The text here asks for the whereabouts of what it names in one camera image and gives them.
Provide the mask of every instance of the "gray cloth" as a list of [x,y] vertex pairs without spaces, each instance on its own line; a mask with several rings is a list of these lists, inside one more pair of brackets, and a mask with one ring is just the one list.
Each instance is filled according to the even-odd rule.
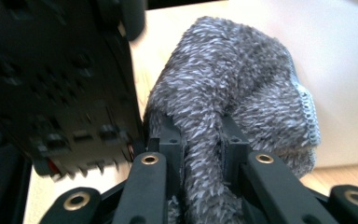
[[254,150],[276,153],[298,177],[312,170],[318,123],[287,49],[252,27],[200,18],[172,53],[145,112],[150,137],[159,137],[163,116],[172,117],[186,151],[184,195],[169,202],[170,223],[243,223],[220,164],[225,114]]

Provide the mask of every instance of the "white surface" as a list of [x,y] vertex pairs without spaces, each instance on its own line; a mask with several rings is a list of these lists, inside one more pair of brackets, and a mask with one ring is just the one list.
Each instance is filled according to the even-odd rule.
[[322,134],[317,166],[358,163],[358,1],[230,1],[291,52]]

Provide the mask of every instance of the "gray towel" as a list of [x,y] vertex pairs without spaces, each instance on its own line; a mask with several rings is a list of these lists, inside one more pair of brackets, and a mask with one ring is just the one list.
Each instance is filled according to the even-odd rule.
[[287,49],[252,27],[200,18],[172,53],[145,112],[150,137],[159,137],[163,116],[172,117],[186,151],[184,195],[170,200],[170,223],[243,223],[220,164],[225,114],[254,150],[276,153],[298,177],[312,170],[318,123]]

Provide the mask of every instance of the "wooden surface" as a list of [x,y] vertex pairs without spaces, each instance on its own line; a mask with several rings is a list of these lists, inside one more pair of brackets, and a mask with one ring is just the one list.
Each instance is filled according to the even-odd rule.
[[[194,21],[202,16],[230,18],[234,21],[246,21],[260,30],[268,30],[265,21],[257,20],[255,14],[241,13],[241,9],[228,2],[214,2],[187,7],[173,7],[146,12],[147,24],[143,35],[131,43],[131,54],[138,94],[140,114],[143,115],[147,96],[168,61],[171,52],[179,42],[182,33]],[[38,223],[54,200],[68,189],[92,187],[100,192],[113,187],[126,178],[130,165],[120,164],[120,172],[114,167],[100,175],[98,171],[89,172],[88,178],[78,175],[75,180],[65,178],[53,183],[50,178],[32,174],[31,186],[24,223]],[[320,168],[301,179],[306,186],[328,195],[331,187],[341,184],[358,186],[358,166]]]

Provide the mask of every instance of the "light wood tabletop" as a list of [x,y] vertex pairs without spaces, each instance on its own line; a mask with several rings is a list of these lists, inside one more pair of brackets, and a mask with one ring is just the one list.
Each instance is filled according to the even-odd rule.
[[[274,27],[270,27],[271,24],[257,19],[260,17],[252,13],[243,14],[240,8],[226,1],[147,11],[145,31],[131,43],[135,86],[141,116],[145,112],[147,97],[182,33],[202,16],[246,22],[262,31],[271,31],[268,35],[276,32]],[[105,170],[103,176],[100,176],[98,171],[91,171],[87,178],[78,175],[75,180],[65,178],[58,183],[53,183],[49,178],[37,176],[33,172],[24,223],[38,223],[54,200],[68,189],[83,186],[104,192],[123,181],[130,168],[130,164],[121,164],[119,172],[110,167]],[[329,190],[335,185],[358,186],[358,165],[317,168],[303,177],[301,182],[328,195]]]

